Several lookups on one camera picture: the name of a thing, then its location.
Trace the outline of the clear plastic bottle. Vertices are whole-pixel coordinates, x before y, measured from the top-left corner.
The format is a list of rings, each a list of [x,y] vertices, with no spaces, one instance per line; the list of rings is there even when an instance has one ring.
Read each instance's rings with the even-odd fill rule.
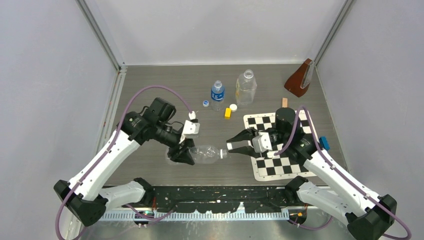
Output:
[[[169,163],[170,165],[185,164],[185,163],[176,163],[171,161],[167,155],[168,150],[169,148],[165,150],[165,160],[167,161],[167,163]],[[197,145],[197,146],[191,147],[189,152],[195,164],[213,164],[217,162],[218,160],[222,160],[228,157],[228,151],[226,149],[217,148],[210,144]]]

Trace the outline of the fruit label plastic bottle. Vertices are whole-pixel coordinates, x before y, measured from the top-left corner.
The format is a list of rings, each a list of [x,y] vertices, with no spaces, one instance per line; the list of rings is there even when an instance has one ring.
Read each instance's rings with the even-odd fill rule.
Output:
[[[235,99],[238,106],[252,104],[257,90],[257,82],[251,69],[245,70],[236,80]]]

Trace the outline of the blue label water bottle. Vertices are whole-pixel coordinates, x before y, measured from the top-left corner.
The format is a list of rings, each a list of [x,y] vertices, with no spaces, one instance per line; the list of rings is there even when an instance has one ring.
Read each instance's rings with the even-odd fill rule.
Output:
[[[225,99],[225,87],[220,80],[216,80],[210,90],[210,106],[214,111],[220,111]]]

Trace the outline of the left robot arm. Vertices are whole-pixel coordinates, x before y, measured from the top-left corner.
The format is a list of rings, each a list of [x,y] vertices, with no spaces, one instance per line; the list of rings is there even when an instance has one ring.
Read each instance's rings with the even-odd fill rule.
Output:
[[[65,207],[85,227],[92,226],[110,209],[138,203],[141,207],[154,202],[154,188],[138,177],[127,184],[104,188],[117,168],[143,143],[155,140],[168,147],[171,161],[194,165],[189,149],[194,140],[189,135],[199,132],[200,124],[193,111],[179,130],[173,129],[170,119],[176,108],[157,97],[141,112],[128,112],[118,124],[106,145],[89,164],[70,180],[58,180],[53,189]]]

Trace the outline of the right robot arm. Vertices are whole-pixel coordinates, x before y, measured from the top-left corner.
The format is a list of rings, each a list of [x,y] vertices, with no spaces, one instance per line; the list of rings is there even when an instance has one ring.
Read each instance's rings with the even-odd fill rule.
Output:
[[[346,225],[357,240],[377,240],[393,225],[397,202],[379,195],[343,169],[320,145],[316,134],[301,126],[300,110],[279,108],[274,126],[261,130],[250,127],[227,140],[227,145],[247,141],[246,146],[229,147],[230,153],[253,158],[285,155],[306,168],[327,185],[321,189],[302,176],[285,185],[285,198],[291,205],[301,202],[315,206]]]

